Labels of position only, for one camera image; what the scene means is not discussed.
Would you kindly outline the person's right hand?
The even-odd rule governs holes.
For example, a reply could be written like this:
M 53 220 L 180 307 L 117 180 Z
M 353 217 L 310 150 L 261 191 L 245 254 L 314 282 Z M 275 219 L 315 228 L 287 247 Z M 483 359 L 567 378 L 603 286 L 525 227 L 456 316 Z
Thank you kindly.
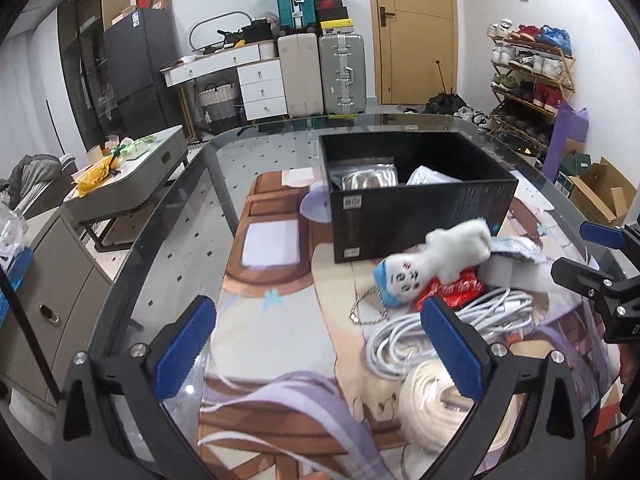
M 620 410 L 628 418 L 635 418 L 639 413 L 639 345 L 620 344 L 618 348 L 620 382 L 623 385 Z

